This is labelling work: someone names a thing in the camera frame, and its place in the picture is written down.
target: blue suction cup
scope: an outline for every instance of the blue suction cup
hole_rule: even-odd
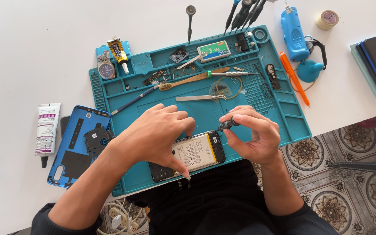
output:
[[[298,76],[304,82],[314,82],[323,70],[322,63],[316,63],[314,60],[306,59],[298,66]]]

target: white cream tube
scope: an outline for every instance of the white cream tube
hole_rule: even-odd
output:
[[[41,157],[41,168],[46,168],[49,155],[55,152],[59,111],[60,103],[39,104],[35,154]]]

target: glue tube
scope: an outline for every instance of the glue tube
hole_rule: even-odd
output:
[[[60,103],[39,104],[35,154],[41,157],[41,168],[46,168],[49,155],[55,152],[59,111]]]
[[[124,69],[126,74],[129,73],[129,69],[127,67],[127,55],[124,52],[123,45],[121,44],[120,38],[114,36],[111,40],[107,41],[108,46],[110,47],[112,55],[117,60],[118,64],[121,65]]]

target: white table surface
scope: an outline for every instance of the white table surface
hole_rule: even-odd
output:
[[[34,156],[37,104],[62,102],[61,116],[69,115],[77,104],[94,107],[88,70],[97,65],[96,47],[114,35],[129,41],[132,54],[184,43],[187,5],[197,9],[192,40],[222,34],[232,2],[0,0],[0,235],[31,226],[36,212],[65,192],[46,183],[54,156],[45,169]],[[376,116],[376,99],[349,49],[376,36],[376,4],[288,3],[298,8],[304,35],[318,39],[327,51],[327,69],[306,92],[311,108],[297,95],[313,135]],[[268,2],[252,25],[267,25],[278,51],[287,50],[280,24],[284,9],[283,0]],[[323,10],[340,16],[331,31],[315,25]],[[311,59],[322,61],[318,48]]]

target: hand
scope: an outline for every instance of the hand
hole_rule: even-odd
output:
[[[231,130],[224,130],[228,145],[241,157],[267,166],[282,156],[278,146],[281,141],[279,126],[256,112],[252,106],[237,106],[220,118],[220,122],[233,120],[252,129],[252,141],[241,141]]]
[[[139,161],[150,161],[166,166],[190,179],[186,166],[172,155],[172,144],[185,131],[187,136],[194,132],[195,120],[175,105],[165,107],[157,104],[146,110],[126,130],[121,132],[108,146],[117,146],[129,158],[131,165]]]

